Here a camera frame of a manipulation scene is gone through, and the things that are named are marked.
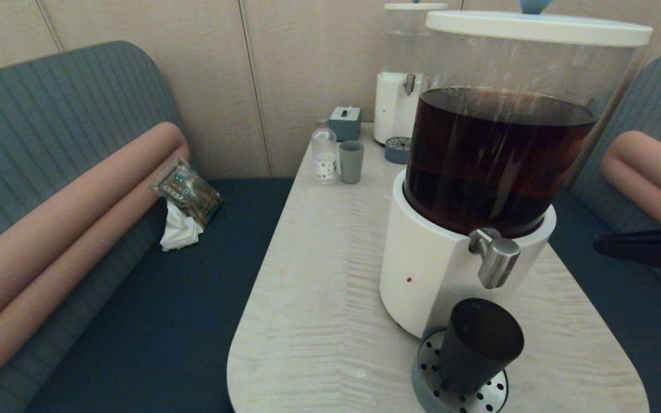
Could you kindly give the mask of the large metal dispenser tap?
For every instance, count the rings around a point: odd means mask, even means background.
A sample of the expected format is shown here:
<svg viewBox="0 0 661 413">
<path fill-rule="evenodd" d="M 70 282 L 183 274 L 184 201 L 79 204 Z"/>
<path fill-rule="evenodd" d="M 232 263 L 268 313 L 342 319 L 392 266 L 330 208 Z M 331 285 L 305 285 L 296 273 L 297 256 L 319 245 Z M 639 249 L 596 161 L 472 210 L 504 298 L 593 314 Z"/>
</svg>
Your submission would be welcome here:
<svg viewBox="0 0 661 413">
<path fill-rule="evenodd" d="M 469 234 L 469 238 L 469 252 L 482 259 L 478 270 L 482 286 L 493 290 L 504 285 L 520 257 L 520 246 L 502 237 L 495 228 L 477 228 Z"/>
</svg>

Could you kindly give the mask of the dark brown plastic cup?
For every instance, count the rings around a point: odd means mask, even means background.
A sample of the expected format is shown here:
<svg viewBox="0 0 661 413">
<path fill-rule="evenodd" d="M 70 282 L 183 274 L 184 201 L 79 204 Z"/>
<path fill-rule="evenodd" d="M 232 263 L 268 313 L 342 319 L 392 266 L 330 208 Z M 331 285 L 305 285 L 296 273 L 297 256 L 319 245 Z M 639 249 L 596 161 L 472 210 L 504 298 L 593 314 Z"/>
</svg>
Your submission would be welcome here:
<svg viewBox="0 0 661 413">
<path fill-rule="evenodd" d="M 467 298 L 451 311 L 437 364 L 441 382 L 472 394 L 521 356 L 524 332 L 505 308 Z"/>
</svg>

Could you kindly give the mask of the large dispenser with dark tea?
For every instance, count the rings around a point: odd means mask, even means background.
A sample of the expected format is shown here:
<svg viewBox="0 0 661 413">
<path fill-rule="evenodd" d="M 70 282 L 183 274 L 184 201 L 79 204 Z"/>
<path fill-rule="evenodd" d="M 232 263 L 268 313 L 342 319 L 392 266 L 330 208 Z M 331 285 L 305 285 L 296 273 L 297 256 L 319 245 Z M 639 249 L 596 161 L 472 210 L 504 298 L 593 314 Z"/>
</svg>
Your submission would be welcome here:
<svg viewBox="0 0 661 413">
<path fill-rule="evenodd" d="M 554 196 L 641 47 L 430 32 L 379 284 L 396 324 L 423 337 L 462 299 L 501 302 L 519 287 L 554 232 Z M 482 286 L 469 252 L 477 228 L 521 248 L 497 289 Z"/>
</svg>

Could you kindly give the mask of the grey-blue cup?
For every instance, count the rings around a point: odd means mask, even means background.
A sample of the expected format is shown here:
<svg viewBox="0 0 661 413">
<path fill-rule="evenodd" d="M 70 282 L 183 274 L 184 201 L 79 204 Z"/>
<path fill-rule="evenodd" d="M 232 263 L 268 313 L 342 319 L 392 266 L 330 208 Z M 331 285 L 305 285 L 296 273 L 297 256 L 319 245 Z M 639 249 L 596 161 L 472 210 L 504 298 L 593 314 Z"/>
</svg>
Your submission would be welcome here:
<svg viewBox="0 0 661 413">
<path fill-rule="evenodd" d="M 339 144 L 341 182 L 346 185 L 359 183 L 364 162 L 364 144 L 360 141 L 344 141 Z"/>
</svg>

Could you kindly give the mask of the round metal drip tray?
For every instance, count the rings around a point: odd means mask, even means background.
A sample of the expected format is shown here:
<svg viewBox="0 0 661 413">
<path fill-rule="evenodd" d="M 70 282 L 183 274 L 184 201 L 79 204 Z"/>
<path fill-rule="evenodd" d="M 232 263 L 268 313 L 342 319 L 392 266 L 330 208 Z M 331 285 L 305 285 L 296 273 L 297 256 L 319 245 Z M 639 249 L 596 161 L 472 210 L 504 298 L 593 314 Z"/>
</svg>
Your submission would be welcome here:
<svg viewBox="0 0 661 413">
<path fill-rule="evenodd" d="M 486 381 L 476 392 L 449 389 L 439 374 L 444 329 L 425 335 L 411 371 L 414 395 L 426 413 L 500 413 L 507 402 L 509 382 L 506 371 Z"/>
</svg>

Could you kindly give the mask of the large white dispenser lid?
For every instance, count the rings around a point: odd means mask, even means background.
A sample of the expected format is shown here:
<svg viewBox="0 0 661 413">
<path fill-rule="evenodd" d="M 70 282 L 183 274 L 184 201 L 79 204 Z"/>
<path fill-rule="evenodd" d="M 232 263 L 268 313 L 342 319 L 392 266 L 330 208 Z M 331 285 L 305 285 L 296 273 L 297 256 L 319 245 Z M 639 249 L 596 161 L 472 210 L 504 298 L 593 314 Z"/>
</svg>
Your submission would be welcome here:
<svg viewBox="0 0 661 413">
<path fill-rule="evenodd" d="M 478 37 L 616 48 L 647 45 L 654 31 L 650 26 L 598 18 L 485 10 L 430 11 L 426 27 Z"/>
</svg>

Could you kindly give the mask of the small blue perforated drip tray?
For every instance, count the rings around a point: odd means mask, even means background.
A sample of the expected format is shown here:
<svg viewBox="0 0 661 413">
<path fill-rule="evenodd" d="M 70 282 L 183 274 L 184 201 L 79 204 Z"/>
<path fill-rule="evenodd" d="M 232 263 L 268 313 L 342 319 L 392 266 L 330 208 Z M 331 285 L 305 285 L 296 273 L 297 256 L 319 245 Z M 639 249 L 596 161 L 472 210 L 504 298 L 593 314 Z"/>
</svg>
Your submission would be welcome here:
<svg viewBox="0 0 661 413">
<path fill-rule="evenodd" d="M 406 165 L 411 154 L 412 138 L 393 137 L 385 142 L 384 158 L 386 161 Z"/>
</svg>

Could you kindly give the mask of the small white clear dispenser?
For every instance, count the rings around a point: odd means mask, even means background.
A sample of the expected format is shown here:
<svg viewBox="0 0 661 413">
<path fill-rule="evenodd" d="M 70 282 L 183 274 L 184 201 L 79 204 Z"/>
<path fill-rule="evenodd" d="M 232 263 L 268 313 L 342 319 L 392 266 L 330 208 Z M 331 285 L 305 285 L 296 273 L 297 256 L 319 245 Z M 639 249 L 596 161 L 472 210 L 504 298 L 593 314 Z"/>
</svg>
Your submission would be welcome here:
<svg viewBox="0 0 661 413">
<path fill-rule="evenodd" d="M 374 138 L 385 145 L 389 138 L 411 138 L 424 79 L 430 32 L 425 26 L 430 11 L 384 10 L 384 60 L 376 81 Z M 415 74 L 415 89 L 406 96 L 406 74 Z"/>
</svg>

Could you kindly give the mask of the grey-blue square box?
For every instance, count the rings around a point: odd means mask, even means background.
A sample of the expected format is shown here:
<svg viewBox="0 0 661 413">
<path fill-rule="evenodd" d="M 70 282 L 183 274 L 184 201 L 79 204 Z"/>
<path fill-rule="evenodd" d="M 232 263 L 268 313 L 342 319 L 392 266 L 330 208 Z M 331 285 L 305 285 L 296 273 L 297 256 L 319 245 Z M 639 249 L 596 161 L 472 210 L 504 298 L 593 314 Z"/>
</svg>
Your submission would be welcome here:
<svg viewBox="0 0 661 413">
<path fill-rule="evenodd" d="M 360 134 L 360 107 L 338 106 L 330 115 L 329 126 L 337 141 L 357 141 Z"/>
</svg>

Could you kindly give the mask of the small white dispenser lid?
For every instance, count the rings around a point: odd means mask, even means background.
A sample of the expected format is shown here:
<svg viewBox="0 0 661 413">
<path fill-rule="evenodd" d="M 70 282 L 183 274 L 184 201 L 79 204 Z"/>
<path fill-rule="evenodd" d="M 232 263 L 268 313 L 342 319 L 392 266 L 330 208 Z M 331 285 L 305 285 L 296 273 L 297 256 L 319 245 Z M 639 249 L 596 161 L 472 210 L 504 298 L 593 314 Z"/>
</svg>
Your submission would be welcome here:
<svg viewBox="0 0 661 413">
<path fill-rule="evenodd" d="M 386 3 L 384 10 L 392 11 L 433 11 L 446 10 L 448 4 L 444 2 L 408 2 L 408 3 Z"/>
</svg>

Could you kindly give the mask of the clear plastic bottle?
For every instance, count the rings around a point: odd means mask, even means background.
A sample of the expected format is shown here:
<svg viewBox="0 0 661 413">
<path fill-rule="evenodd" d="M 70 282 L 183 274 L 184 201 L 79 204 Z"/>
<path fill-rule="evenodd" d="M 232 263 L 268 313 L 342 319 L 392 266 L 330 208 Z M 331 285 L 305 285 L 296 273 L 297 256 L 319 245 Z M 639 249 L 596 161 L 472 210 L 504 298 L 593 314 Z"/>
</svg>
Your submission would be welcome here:
<svg viewBox="0 0 661 413">
<path fill-rule="evenodd" d="M 320 185 L 333 185 L 339 175 L 337 136 L 328 118 L 317 120 L 317 128 L 310 136 L 314 160 L 314 176 Z"/>
</svg>

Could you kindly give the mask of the green snack packet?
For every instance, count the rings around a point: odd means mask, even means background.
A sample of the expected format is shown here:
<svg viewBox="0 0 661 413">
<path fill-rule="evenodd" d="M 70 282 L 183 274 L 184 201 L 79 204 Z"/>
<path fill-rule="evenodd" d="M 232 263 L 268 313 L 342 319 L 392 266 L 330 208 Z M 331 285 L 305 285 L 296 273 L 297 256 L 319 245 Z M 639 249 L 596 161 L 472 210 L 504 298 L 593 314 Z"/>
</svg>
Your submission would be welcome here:
<svg viewBox="0 0 661 413">
<path fill-rule="evenodd" d="M 171 157 L 150 183 L 155 193 L 205 228 L 220 209 L 222 196 L 184 158 Z"/>
</svg>

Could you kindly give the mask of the crumpled white tissue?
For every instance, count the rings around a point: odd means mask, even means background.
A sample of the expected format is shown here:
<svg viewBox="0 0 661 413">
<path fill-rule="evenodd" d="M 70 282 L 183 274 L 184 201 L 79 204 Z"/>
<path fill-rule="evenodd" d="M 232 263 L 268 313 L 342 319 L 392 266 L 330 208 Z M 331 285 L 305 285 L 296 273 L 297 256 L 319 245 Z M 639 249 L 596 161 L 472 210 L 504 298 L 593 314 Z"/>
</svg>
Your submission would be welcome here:
<svg viewBox="0 0 661 413">
<path fill-rule="evenodd" d="M 167 201 L 167 217 L 160 240 L 162 251 L 172 251 L 194 245 L 204 233 L 204 227 L 194 217 L 187 215 L 176 204 Z"/>
</svg>

